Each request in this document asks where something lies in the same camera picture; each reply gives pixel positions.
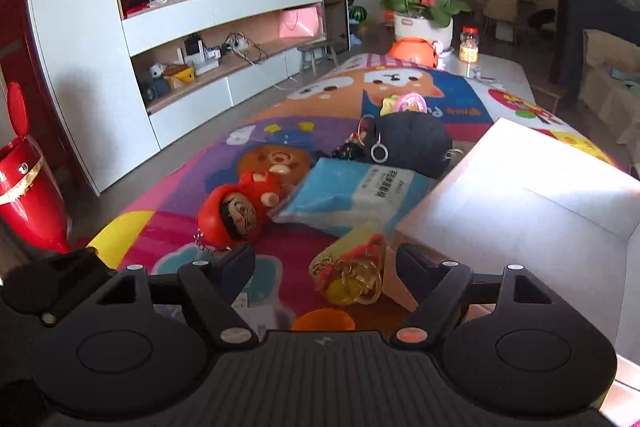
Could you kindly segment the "orange round toy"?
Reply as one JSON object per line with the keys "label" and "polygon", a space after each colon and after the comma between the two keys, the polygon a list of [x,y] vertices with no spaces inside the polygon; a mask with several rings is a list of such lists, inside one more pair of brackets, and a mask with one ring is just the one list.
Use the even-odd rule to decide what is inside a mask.
{"label": "orange round toy", "polygon": [[436,68],[439,54],[427,40],[419,37],[405,37],[396,40],[388,52],[396,60],[409,62],[426,68]]}

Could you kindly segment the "small wooden stool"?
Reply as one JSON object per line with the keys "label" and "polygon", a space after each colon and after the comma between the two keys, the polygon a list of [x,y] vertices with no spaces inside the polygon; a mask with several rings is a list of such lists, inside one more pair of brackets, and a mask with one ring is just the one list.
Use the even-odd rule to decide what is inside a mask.
{"label": "small wooden stool", "polygon": [[318,62],[324,58],[330,60],[335,66],[340,64],[337,57],[336,44],[331,39],[322,39],[306,43],[303,46],[300,46],[297,51],[300,54],[299,70],[301,72],[310,68],[311,72],[317,76]]}

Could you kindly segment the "colourful cartoon play mat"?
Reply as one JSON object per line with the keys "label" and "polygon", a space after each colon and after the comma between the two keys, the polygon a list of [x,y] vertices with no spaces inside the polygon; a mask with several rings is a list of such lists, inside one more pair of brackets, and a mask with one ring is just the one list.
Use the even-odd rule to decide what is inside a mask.
{"label": "colourful cartoon play mat", "polygon": [[[302,424],[319,416],[339,421],[341,407],[360,407],[368,425],[414,425],[409,410],[414,372],[404,359],[385,362],[385,352],[442,360],[445,374],[472,401],[515,417],[558,417],[603,402],[607,418],[639,417],[637,402],[625,402],[618,382],[620,359],[611,340],[587,317],[523,265],[498,273],[473,272],[452,331],[430,349],[399,349],[390,336],[418,304],[396,273],[395,230],[386,239],[382,294],[370,306],[332,306],[314,289],[308,267],[337,237],[301,223],[272,220],[252,243],[217,249],[203,244],[198,210],[216,187],[238,182],[243,172],[282,174],[294,188],[322,158],[332,158],[364,115],[420,112],[439,119],[464,155],[499,119],[507,119],[578,148],[608,165],[614,162],[565,121],[500,76],[472,79],[399,61],[360,54],[330,75],[288,95],[249,124],[189,160],[134,202],[92,241],[114,269],[175,274],[198,260],[213,260],[241,244],[253,247],[255,270],[236,297],[240,317],[267,342],[246,363],[234,355],[221,366],[222,403],[246,404],[278,381],[277,405],[250,415],[255,425],[279,425],[287,413]],[[340,309],[355,321],[348,332],[295,332],[301,315]],[[318,413],[304,395],[321,400]]]}

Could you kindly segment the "orange plastic toy bowl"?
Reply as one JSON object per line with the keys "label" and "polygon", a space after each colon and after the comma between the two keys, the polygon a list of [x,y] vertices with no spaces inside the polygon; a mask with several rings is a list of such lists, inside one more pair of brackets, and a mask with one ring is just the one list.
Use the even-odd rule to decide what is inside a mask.
{"label": "orange plastic toy bowl", "polygon": [[348,332],[356,329],[356,325],[345,311],[322,308],[297,317],[291,329],[295,332]]}

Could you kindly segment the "pink paper bag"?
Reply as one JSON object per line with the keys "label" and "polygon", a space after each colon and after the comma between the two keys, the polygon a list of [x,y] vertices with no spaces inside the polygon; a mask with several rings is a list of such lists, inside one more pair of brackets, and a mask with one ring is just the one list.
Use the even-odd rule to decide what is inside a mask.
{"label": "pink paper bag", "polygon": [[280,13],[279,38],[312,38],[320,34],[321,20],[315,5],[283,10]]}

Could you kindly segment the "pink cardboard gift box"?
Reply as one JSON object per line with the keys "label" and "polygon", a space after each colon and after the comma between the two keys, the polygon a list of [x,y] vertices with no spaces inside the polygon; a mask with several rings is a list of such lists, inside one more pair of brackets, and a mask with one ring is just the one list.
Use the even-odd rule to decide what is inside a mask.
{"label": "pink cardboard gift box", "polygon": [[499,119],[395,230],[478,273],[523,265],[639,358],[639,182],[576,147]]}

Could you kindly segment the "white tv cabinet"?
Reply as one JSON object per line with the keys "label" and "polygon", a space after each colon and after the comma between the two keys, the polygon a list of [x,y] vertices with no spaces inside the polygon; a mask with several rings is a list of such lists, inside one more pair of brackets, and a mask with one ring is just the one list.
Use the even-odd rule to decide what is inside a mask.
{"label": "white tv cabinet", "polygon": [[[278,36],[285,9],[323,0],[167,0],[134,16],[120,0],[26,0],[44,81],[54,111],[96,193],[183,135],[298,71],[291,41]],[[183,38],[215,44],[242,31],[268,50],[251,72],[228,62],[196,83],[145,104],[139,72],[173,62]]]}

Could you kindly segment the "beige dining chair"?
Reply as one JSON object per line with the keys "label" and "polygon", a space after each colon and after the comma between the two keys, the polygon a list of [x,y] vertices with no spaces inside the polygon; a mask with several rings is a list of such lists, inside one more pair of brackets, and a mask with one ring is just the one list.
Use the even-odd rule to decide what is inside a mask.
{"label": "beige dining chair", "polygon": [[518,43],[518,0],[486,0],[483,16],[485,28],[494,26],[497,40]]}

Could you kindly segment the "blue tissue pack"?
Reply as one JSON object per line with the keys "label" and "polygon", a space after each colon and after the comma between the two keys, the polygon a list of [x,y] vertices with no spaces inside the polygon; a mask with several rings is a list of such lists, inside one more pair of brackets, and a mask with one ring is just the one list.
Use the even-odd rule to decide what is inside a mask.
{"label": "blue tissue pack", "polygon": [[274,210],[272,220],[337,237],[358,228],[389,236],[434,185],[412,170],[322,158]]}

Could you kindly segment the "candy jar red lid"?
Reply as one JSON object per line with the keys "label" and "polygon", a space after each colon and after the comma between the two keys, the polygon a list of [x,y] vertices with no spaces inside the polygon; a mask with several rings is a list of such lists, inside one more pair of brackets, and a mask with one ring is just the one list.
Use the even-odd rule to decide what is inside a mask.
{"label": "candy jar red lid", "polygon": [[463,26],[459,42],[459,60],[468,64],[476,63],[479,45],[480,32],[478,29],[473,26]]}

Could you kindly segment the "black pouch with rings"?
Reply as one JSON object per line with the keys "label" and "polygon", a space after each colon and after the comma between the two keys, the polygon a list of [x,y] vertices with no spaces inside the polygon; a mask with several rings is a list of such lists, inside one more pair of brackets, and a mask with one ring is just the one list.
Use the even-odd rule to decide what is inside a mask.
{"label": "black pouch with rings", "polygon": [[336,159],[412,170],[431,179],[440,178],[463,155],[442,122],[420,112],[364,115],[332,153]]}

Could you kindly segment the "red daruma doll toy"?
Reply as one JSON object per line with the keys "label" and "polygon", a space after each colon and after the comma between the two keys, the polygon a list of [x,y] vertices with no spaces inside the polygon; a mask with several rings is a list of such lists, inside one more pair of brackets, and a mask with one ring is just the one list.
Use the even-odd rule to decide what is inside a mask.
{"label": "red daruma doll toy", "polygon": [[282,174],[271,171],[243,172],[238,182],[216,187],[198,210],[203,244],[226,249],[252,243],[293,188]]}

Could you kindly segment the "grey covered sofa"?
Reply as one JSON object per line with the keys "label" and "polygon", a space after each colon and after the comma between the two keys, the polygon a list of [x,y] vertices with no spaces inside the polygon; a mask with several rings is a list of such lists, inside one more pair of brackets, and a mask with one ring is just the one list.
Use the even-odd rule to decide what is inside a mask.
{"label": "grey covered sofa", "polygon": [[586,29],[579,101],[626,148],[639,172],[639,46],[603,30]]}

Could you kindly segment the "yellow gold charm keychain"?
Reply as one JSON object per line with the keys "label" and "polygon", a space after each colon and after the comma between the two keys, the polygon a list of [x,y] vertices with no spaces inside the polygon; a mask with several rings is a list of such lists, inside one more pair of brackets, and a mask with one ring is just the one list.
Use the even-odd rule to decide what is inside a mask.
{"label": "yellow gold charm keychain", "polygon": [[311,260],[314,289],[332,306],[373,305],[382,294],[385,253],[381,233],[353,229]]}

